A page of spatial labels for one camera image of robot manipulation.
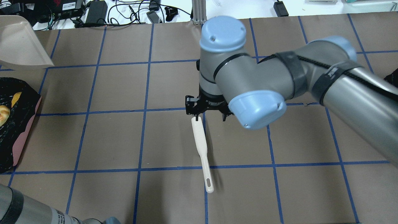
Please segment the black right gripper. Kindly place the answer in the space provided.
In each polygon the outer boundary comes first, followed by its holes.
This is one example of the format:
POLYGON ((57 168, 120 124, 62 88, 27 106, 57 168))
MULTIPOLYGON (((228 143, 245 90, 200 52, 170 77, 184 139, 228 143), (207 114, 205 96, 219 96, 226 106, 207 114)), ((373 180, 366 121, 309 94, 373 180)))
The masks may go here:
POLYGON ((223 121, 233 112, 230 111, 228 103, 223 95, 211 95, 200 90, 198 97, 185 96, 185 112, 187 115, 195 116, 196 120, 200 114, 208 110, 217 110, 223 114, 223 121))

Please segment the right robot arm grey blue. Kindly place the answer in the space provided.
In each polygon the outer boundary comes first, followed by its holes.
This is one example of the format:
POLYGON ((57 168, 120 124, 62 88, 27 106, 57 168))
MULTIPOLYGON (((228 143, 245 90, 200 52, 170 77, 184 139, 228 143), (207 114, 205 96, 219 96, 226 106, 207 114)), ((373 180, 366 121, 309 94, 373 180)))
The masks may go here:
POLYGON ((198 97, 185 97, 187 115, 218 110, 245 129, 262 129, 287 110, 286 101, 309 92, 397 167, 397 87, 358 64, 341 36, 274 53, 258 63, 246 51, 246 28, 217 16, 201 29, 198 97))

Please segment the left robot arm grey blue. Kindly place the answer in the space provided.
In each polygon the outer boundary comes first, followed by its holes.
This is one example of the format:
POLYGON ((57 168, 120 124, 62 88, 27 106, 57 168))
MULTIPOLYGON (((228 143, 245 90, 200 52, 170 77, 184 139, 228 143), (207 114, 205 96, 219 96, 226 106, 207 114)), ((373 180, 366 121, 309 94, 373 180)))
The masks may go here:
POLYGON ((104 221, 95 218, 81 220, 25 196, 20 191, 0 186, 1 224, 119 224, 115 217, 104 221))

